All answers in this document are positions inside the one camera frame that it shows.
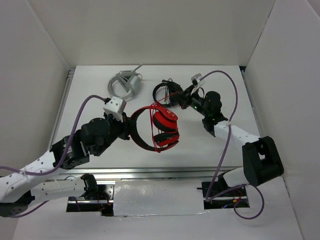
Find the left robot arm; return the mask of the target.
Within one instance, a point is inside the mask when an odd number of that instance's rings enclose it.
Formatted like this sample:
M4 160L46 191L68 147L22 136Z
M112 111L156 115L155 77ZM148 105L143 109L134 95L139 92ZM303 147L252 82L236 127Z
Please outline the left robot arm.
M94 118L76 130L67 145L69 136L56 142L44 155L17 172L0 179L0 215L19 218L38 203L63 197L91 200L98 195L99 187L93 174L67 180L52 179L80 165L88 163L90 156L99 157L116 139L129 140L132 120L123 120L111 114Z

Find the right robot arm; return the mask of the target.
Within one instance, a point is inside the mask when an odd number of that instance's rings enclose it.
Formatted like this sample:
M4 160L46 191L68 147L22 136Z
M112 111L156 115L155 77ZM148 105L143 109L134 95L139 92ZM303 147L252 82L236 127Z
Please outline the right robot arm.
M172 106L182 109L193 108L203 116L204 129L213 137L225 140L217 168L220 169L228 147L233 144L241 150L242 167L228 172L214 173L207 189L206 201L221 195L228 196L234 190L245 186L258 187L284 174L284 166L276 143L270 136L260 137L250 134L233 125L231 118L222 113L222 101L219 93L209 91L200 96L198 89L191 85L183 90L181 87L169 87L169 101Z

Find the red and black headphones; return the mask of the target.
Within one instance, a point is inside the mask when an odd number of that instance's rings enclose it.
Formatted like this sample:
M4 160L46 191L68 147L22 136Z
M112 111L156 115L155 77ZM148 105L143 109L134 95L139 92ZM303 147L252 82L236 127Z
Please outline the red and black headphones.
M147 144L138 132L137 121L144 111L149 111L151 130L154 128L158 130L158 134L151 134L152 145ZM179 143L178 117L169 109L154 103L139 108L130 118L135 121L130 137L142 149L160 153L173 148Z

